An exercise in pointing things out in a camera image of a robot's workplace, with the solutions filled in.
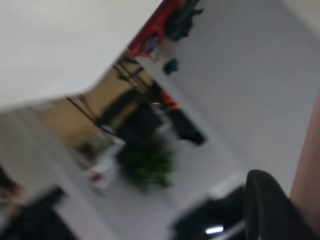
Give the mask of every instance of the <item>ceiling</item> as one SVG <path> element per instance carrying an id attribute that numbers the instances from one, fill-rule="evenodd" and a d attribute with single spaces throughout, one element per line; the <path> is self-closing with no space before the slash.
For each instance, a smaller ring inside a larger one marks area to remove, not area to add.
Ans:
<path id="1" fill-rule="evenodd" d="M 94 87 L 160 3 L 0 1 L 0 110 Z"/>

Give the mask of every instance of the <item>person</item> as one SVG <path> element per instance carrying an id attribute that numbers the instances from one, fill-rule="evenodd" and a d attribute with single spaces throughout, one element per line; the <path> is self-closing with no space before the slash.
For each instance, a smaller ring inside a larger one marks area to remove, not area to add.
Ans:
<path id="1" fill-rule="evenodd" d="M 320 95 L 318 96 L 289 196 L 304 221 L 320 236 Z"/>
<path id="2" fill-rule="evenodd" d="M 0 231 L 20 213 L 22 195 L 22 187 L 0 166 Z"/>

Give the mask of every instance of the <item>red object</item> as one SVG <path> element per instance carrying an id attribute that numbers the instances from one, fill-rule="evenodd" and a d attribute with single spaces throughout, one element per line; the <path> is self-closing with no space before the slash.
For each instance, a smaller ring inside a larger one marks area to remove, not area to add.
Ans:
<path id="1" fill-rule="evenodd" d="M 171 110 L 181 109 L 181 106 L 165 91 L 162 91 L 161 99 Z"/>
<path id="2" fill-rule="evenodd" d="M 161 45 L 166 39 L 165 26 L 168 18 L 178 9 L 182 9 L 188 0 L 164 0 L 142 30 L 129 45 L 129 56 L 150 57 L 150 53 L 143 52 L 144 43 L 154 35 L 158 35 L 157 44 Z"/>
<path id="3" fill-rule="evenodd" d="M 95 172 L 91 177 L 90 180 L 94 183 L 100 181 L 103 178 L 102 174 L 99 172 Z"/>

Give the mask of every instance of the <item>skin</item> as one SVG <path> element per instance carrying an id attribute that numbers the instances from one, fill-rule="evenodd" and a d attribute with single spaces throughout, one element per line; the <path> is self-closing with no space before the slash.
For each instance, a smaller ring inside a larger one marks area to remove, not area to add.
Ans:
<path id="1" fill-rule="evenodd" d="M 320 236 L 320 96 L 314 105 L 290 200 Z"/>

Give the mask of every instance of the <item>potted plant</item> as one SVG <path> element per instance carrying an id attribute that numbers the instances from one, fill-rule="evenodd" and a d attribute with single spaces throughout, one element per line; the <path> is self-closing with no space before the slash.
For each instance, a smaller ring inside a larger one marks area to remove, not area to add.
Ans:
<path id="1" fill-rule="evenodd" d="M 162 139 L 153 138 L 143 145 L 125 146 L 118 155 L 118 161 L 127 179 L 143 192 L 149 192 L 171 185 L 172 155 Z"/>

